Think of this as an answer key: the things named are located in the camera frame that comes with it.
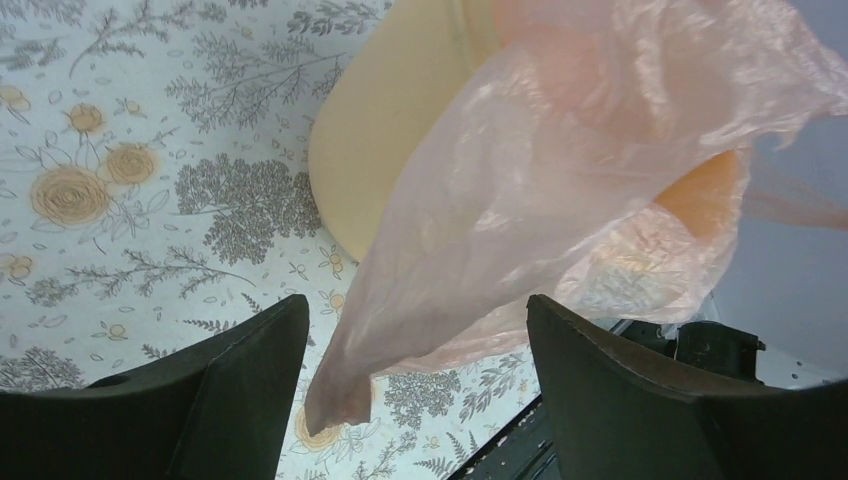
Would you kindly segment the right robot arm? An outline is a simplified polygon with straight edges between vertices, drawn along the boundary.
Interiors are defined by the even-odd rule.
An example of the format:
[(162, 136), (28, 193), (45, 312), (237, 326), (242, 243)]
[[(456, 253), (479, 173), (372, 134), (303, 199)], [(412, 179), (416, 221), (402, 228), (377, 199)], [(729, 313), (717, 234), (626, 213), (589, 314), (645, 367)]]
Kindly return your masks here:
[(769, 387), (800, 390), (847, 379), (714, 321), (658, 325), (619, 320), (610, 332), (695, 368)]

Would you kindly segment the pink plastic trash bag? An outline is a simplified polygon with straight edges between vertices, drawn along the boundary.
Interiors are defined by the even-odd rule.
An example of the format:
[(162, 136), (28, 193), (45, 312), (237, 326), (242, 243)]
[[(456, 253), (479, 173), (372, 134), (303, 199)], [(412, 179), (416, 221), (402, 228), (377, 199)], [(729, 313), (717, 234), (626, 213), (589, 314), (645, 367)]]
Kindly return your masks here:
[(740, 215), (843, 229), (750, 149), (847, 111), (847, 63), (786, 1), (397, 1), (332, 88), (309, 176), (358, 263), (304, 402), (371, 417), (380, 373), (527, 337), (543, 293), (592, 317), (691, 315)]

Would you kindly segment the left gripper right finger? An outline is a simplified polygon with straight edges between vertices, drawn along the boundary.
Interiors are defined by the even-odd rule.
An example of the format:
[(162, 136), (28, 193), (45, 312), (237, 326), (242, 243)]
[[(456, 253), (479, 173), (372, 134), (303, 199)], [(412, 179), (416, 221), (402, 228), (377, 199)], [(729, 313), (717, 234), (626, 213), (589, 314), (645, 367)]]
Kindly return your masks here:
[(564, 479), (843, 479), (847, 384), (781, 389), (702, 370), (544, 295), (527, 332)]

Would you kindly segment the yellow plastic trash bin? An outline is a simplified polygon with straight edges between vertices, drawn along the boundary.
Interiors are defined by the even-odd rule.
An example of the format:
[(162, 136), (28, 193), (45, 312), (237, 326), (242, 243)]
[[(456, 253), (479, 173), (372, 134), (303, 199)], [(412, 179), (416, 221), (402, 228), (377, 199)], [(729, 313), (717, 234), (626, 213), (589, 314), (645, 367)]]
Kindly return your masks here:
[(572, 259), (627, 214), (582, 213), (571, 192), (611, 113), (653, 132), (630, 41), (594, 20), (600, 1), (398, 1), (313, 127), (309, 173), (326, 228), (354, 258), (370, 247)]

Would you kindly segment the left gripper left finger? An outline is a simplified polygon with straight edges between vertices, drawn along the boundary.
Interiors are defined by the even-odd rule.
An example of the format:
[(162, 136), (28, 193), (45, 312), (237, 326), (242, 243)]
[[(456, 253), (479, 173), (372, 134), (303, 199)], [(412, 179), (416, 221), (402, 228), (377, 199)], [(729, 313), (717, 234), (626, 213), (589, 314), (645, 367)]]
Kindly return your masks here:
[(272, 479), (309, 333), (305, 296), (82, 389), (1, 397), (5, 479)]

